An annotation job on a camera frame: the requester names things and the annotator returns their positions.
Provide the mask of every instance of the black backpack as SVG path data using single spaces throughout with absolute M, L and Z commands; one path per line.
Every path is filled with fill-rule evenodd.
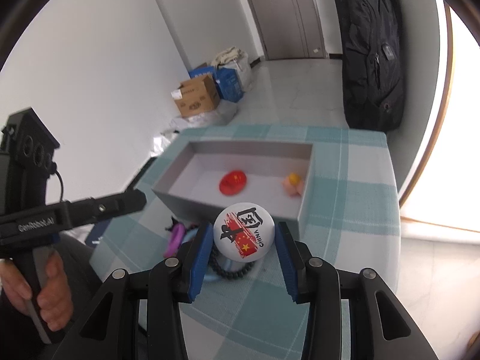
M 405 103 L 395 0 L 342 0 L 343 107 L 351 128 L 387 132 Z

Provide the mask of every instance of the gray door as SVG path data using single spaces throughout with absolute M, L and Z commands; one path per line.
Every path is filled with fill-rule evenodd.
M 267 59 L 323 58 L 314 0 L 250 0 Z

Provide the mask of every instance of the red toy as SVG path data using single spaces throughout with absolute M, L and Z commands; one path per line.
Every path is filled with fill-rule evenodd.
M 247 175 L 241 170 L 234 170 L 222 177 L 218 189 L 220 189 L 220 192 L 224 195 L 231 196 L 240 193 L 246 184 Z

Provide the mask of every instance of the purple object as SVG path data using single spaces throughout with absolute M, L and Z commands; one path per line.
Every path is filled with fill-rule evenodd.
M 185 235 L 186 229 L 183 223 L 177 223 L 172 228 L 172 235 L 169 240 L 169 245 L 163 253 L 164 258 L 173 257 L 177 253 L 181 243 L 183 236 Z

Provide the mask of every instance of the screw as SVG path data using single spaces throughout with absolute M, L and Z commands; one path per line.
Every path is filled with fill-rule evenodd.
M 113 271 L 112 276 L 114 279 L 121 279 L 123 276 L 125 276 L 125 270 L 124 269 L 116 269 Z
M 365 276 L 367 279 L 375 279 L 376 275 L 376 272 L 370 268 L 367 268 L 363 271 L 363 276 Z
M 177 266 L 179 264 L 179 260 L 176 257 L 170 257 L 165 260 L 165 265 L 169 266 L 170 268 Z
M 311 266 L 322 266 L 323 264 L 323 260 L 318 258 L 318 257 L 312 257 L 311 259 L 309 259 L 308 263 L 311 265 Z

